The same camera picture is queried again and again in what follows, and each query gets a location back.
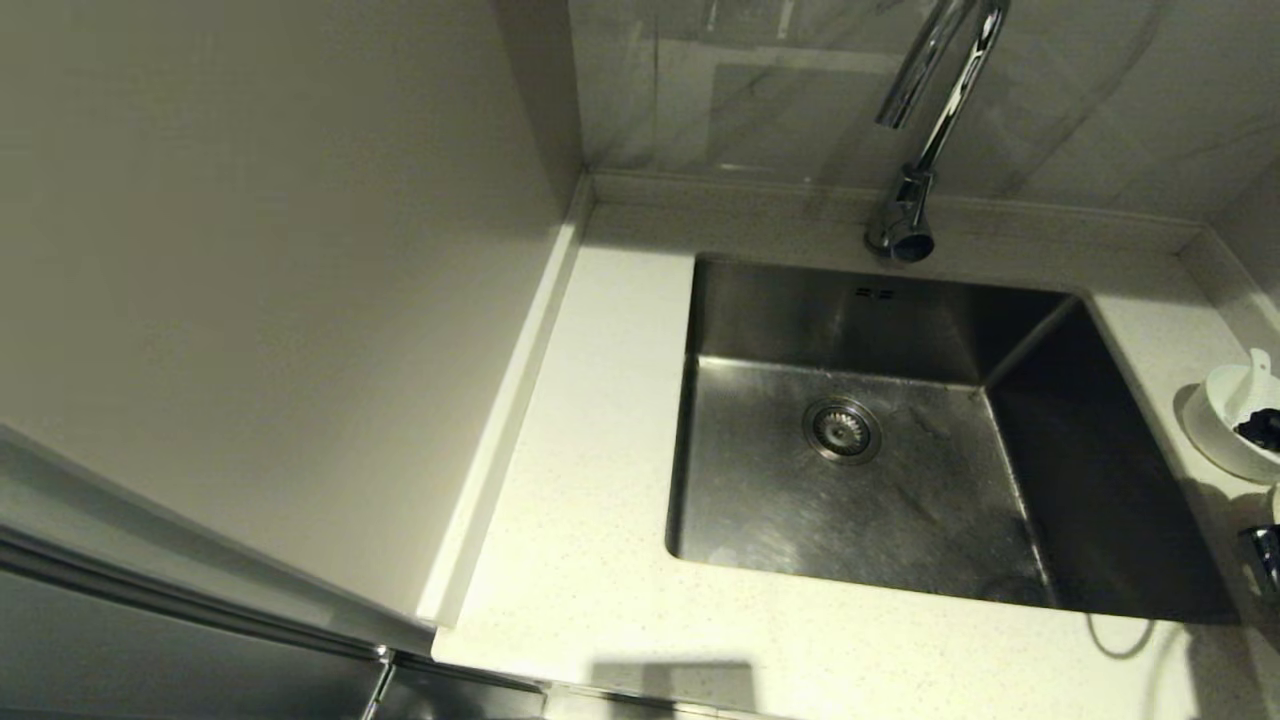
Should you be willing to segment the grey glossy cabinet front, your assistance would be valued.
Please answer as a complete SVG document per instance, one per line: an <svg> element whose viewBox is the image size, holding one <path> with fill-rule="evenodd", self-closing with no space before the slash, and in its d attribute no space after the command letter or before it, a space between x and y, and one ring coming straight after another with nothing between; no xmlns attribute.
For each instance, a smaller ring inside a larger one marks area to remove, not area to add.
<svg viewBox="0 0 1280 720"><path fill-rule="evenodd" d="M433 639L0 425L0 720L541 720Z"/></svg>

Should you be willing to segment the round metal drain strainer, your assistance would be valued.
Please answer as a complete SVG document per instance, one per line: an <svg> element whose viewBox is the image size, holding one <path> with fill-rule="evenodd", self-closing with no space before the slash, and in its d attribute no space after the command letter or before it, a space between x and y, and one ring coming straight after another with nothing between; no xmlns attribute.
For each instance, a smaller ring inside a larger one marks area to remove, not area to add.
<svg viewBox="0 0 1280 720"><path fill-rule="evenodd" d="M805 407L801 433L826 461L863 465L881 452L884 432L878 418L855 398L828 396Z"/></svg>

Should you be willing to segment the chrome gooseneck faucet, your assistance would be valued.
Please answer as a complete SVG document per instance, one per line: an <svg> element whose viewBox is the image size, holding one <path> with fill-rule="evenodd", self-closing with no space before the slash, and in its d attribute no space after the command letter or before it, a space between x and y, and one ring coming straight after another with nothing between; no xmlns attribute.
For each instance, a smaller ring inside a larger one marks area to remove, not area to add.
<svg viewBox="0 0 1280 720"><path fill-rule="evenodd" d="M913 264L933 254L936 241L925 208L937 165L995 51L1011 4L1012 0L937 0L904 58L876 115L878 126L891 129L905 127L961 24L977 14L965 59L922 150L900 168L867 224L864 243L874 255Z"/></svg>

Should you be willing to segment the beige tall cabinet side panel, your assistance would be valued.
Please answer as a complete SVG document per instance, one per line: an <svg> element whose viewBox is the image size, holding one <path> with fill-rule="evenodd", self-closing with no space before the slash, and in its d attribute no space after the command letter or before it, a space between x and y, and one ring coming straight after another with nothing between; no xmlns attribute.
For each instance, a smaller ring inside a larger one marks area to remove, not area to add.
<svg viewBox="0 0 1280 720"><path fill-rule="evenodd" d="M0 427L457 623L568 264L568 0L0 0Z"/></svg>

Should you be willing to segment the white ceramic bowl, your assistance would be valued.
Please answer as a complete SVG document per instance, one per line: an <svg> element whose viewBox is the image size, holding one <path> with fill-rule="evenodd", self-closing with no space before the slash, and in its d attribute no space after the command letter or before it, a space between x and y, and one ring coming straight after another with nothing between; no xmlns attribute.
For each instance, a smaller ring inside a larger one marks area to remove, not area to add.
<svg viewBox="0 0 1280 720"><path fill-rule="evenodd" d="M1216 466L1244 480L1272 486L1274 480L1268 477L1280 469L1280 462L1236 436L1234 425L1222 416L1229 365L1235 364L1216 366L1196 387L1181 410L1184 429L1192 443ZM1270 407L1280 409L1280 378L1274 374L1274 364L1272 375Z"/></svg>

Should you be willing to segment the stainless steel sink basin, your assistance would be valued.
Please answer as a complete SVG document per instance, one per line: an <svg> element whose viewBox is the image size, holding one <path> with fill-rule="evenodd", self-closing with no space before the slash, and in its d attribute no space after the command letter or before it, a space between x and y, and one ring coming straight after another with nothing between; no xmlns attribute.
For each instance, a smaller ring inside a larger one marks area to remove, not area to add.
<svg viewBox="0 0 1280 720"><path fill-rule="evenodd" d="M1074 293L699 258L666 548L896 591L1204 625L1235 605ZM828 462L805 407L883 429Z"/></svg>

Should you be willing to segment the white ceramic soup spoon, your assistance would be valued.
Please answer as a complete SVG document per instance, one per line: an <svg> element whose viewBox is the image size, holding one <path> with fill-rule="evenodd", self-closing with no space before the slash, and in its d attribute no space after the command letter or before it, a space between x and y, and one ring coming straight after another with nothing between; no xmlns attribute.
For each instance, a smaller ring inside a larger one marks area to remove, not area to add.
<svg viewBox="0 0 1280 720"><path fill-rule="evenodd" d="M1251 348L1245 365L1229 365L1222 416L1233 425L1248 421L1253 413L1271 406L1272 359L1263 348Z"/></svg>

